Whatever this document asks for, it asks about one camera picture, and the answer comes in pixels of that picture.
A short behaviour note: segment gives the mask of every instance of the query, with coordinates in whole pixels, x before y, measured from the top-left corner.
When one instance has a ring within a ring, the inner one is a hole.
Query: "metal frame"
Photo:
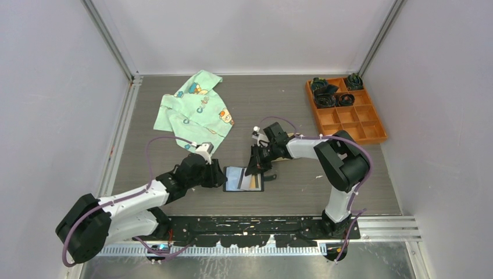
[[[373,44],[371,45],[370,50],[368,51],[368,54],[366,55],[363,64],[361,65],[361,68],[358,71],[358,74],[360,76],[363,76],[366,70],[368,69],[368,67],[370,66],[371,61],[375,57],[375,54],[377,53],[381,43],[385,39],[385,36],[387,35],[388,31],[392,27],[393,23],[395,22],[395,19],[399,15],[399,12],[401,11],[406,1],[407,0],[395,0],[394,4],[392,4],[392,7],[388,12],[387,17],[385,18],[384,23],[382,24],[382,27],[378,32],[377,37],[373,41]]]
[[[96,6],[94,5],[92,0],[81,0],[82,4],[85,6],[89,16],[91,16],[92,21],[96,25],[96,28],[99,30],[101,33],[101,36],[103,36],[103,39],[105,40],[109,50],[113,54],[113,57],[115,57],[116,61],[122,68],[123,72],[125,73],[125,76],[127,76],[128,80],[133,80],[135,74],[131,72],[130,68],[128,67],[127,62],[125,61],[125,58],[123,58],[122,53],[118,49],[118,46],[116,45],[113,37],[111,36],[111,33],[109,32],[103,18],[99,14],[98,10],[96,9]]]
[[[128,63],[118,49],[111,33],[109,32],[105,22],[101,18],[100,13],[95,7],[92,0],[81,0],[86,7],[88,13],[93,19],[96,27],[103,36],[111,53],[119,63],[127,78],[132,82],[127,91],[127,95],[120,111],[118,127],[113,135],[112,155],[105,165],[105,171],[101,179],[101,187],[99,196],[107,196],[111,194],[115,177],[123,153],[124,143],[127,137],[130,120],[133,114],[137,94],[142,84],[142,77],[132,71],[128,67]],[[385,21],[378,32],[368,54],[363,61],[359,70],[360,75],[364,75],[369,64],[373,60],[378,48],[383,39],[391,28],[399,11],[403,7],[406,0],[395,0]],[[416,278],[430,278],[427,272],[425,261],[423,260],[422,250],[420,249],[421,236],[417,229],[416,222],[412,216],[362,216],[358,220],[361,239],[353,239],[351,242],[405,242],[408,249],[410,261],[415,271]],[[220,246],[212,248],[190,247],[180,256],[286,256],[286,255],[319,255],[326,252],[325,245],[327,243],[339,243],[340,240],[321,240],[318,241],[318,247],[305,248],[276,248],[273,237],[268,241],[267,245],[262,248],[224,248]],[[161,242],[149,241],[150,244],[160,244]],[[139,242],[126,241],[105,247],[98,255],[100,257],[111,256],[144,256],[145,249]],[[66,279],[80,278],[84,265],[79,264],[76,267],[67,270]]]
[[[127,95],[120,112],[118,127],[113,137],[112,154],[106,163],[98,196],[108,196],[111,195],[113,191],[116,173],[118,171],[118,166],[120,165],[120,159],[122,158],[123,147],[125,146],[128,128],[130,127],[130,120],[132,119],[132,114],[134,113],[135,103],[137,102],[137,95],[141,84],[141,76],[136,76],[127,91]]]
[[[412,216],[362,216],[358,218],[361,239],[352,239],[351,243],[358,242],[411,242],[421,241],[421,235]],[[266,246],[238,248],[222,247],[190,247],[179,256],[300,256],[320,255],[326,253],[325,244],[340,243],[340,239],[318,240],[319,247],[287,247],[276,248],[276,241],[271,235]],[[167,244],[167,241],[147,241],[148,244]],[[171,252],[179,248],[172,247]],[[99,257],[144,256],[145,248],[137,241],[124,241],[108,245],[98,254]]]

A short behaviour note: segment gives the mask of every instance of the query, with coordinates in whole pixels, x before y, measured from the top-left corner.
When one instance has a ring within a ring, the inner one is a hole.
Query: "cartoon duck print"
[[[223,120],[225,123],[230,123],[231,125],[234,125],[233,118],[231,118],[231,113],[227,108],[224,108],[219,113],[219,118],[221,118],[221,120]]]
[[[203,90],[200,88],[200,84],[198,83],[192,83],[192,86],[190,86],[190,89],[188,90],[188,93],[190,94],[198,94],[198,95],[205,95],[207,94],[207,90]]]

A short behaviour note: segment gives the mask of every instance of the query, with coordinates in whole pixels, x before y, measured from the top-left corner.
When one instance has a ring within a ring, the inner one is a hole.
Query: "coiled black cable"
[[[348,77],[345,79],[345,83],[349,91],[363,89],[363,80],[356,73],[348,75]]]
[[[315,77],[310,85],[313,94],[313,101],[317,108],[333,108],[337,105],[337,99],[334,94],[339,87],[329,84],[324,78]]]
[[[354,101],[355,97],[353,94],[342,94],[337,100],[337,106],[352,106]]]

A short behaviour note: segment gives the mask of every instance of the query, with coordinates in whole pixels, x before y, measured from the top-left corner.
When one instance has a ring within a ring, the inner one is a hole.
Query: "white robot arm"
[[[257,144],[252,146],[250,162],[245,175],[263,173],[272,168],[271,162],[278,158],[309,158],[320,161],[329,182],[332,184],[329,202],[322,213],[325,230],[328,234],[339,234],[351,219],[351,202],[355,188],[370,170],[369,159],[346,131],[333,136],[337,139],[306,139],[296,135],[288,136],[279,123],[268,126],[259,133],[253,128],[253,138]]]
[[[67,250],[74,262],[86,262],[104,246],[135,236],[163,238],[170,220],[159,206],[182,198],[195,186],[217,188],[226,182],[219,161],[210,158],[212,149],[211,143],[201,144],[180,165],[157,176],[150,184],[100,199],[92,194],[79,198],[55,230],[62,242],[69,238]],[[95,209],[75,226],[83,215]]]

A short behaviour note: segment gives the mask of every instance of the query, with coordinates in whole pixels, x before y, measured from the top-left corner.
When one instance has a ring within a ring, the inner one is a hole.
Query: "gray tabletop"
[[[147,142],[170,132],[153,130],[160,100],[174,94],[189,77],[144,77],[138,93],[114,194],[146,184],[149,172],[144,156]],[[215,91],[227,105],[235,124],[213,157],[221,167],[246,166],[253,143],[253,126],[266,116],[290,119],[305,135],[318,134],[303,91],[312,76],[224,76]],[[261,127],[275,120],[266,120]],[[286,131],[292,128],[280,121]],[[361,188],[353,209],[368,208],[366,214],[401,214],[379,145],[365,145],[375,162],[374,173]],[[170,171],[188,155],[174,140],[153,142],[150,157],[154,175]],[[300,215],[320,214],[330,196],[331,185],[317,160],[295,159],[274,163],[275,181],[265,183],[264,192],[223,192],[222,188],[195,187],[186,196],[165,205],[168,215]]]

